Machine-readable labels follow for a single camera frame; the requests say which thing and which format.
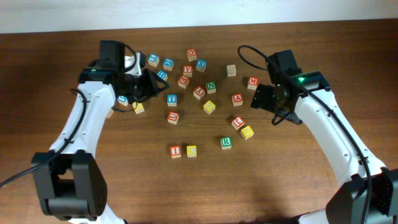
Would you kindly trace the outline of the red I block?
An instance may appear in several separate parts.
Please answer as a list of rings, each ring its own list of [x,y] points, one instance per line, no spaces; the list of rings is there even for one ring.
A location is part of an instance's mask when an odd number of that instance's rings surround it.
[[[181,148],[180,146],[171,146],[170,147],[170,156],[171,158],[179,158],[181,157],[182,153],[181,153]]]

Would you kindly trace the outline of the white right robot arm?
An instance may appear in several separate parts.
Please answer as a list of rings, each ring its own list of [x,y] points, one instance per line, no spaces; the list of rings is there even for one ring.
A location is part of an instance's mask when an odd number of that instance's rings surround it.
[[[266,57],[271,85],[258,85],[251,107],[283,121],[305,124],[330,163],[339,189],[326,207],[294,223],[397,223],[397,170],[390,170],[362,142],[318,72],[304,73],[291,50]]]

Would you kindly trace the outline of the yellow C block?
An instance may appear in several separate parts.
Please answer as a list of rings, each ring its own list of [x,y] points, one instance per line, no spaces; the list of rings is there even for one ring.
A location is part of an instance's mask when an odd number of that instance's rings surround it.
[[[197,147],[195,145],[187,146],[187,157],[196,157]]]

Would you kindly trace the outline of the green R block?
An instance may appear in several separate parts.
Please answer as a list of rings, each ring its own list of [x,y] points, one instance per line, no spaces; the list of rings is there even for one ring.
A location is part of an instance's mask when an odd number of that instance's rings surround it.
[[[231,149],[232,145],[233,145],[232,140],[231,140],[230,137],[221,138],[220,144],[221,144],[222,150]]]

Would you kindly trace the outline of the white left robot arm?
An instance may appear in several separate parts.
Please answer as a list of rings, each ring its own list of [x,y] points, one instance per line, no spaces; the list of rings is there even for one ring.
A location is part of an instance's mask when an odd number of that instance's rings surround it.
[[[169,84],[145,67],[155,57],[126,55],[130,46],[100,42],[99,58],[78,76],[76,101],[48,152],[32,158],[34,184],[45,215],[70,223],[125,223],[107,204],[108,188],[95,155],[100,134],[119,96],[142,103]]]

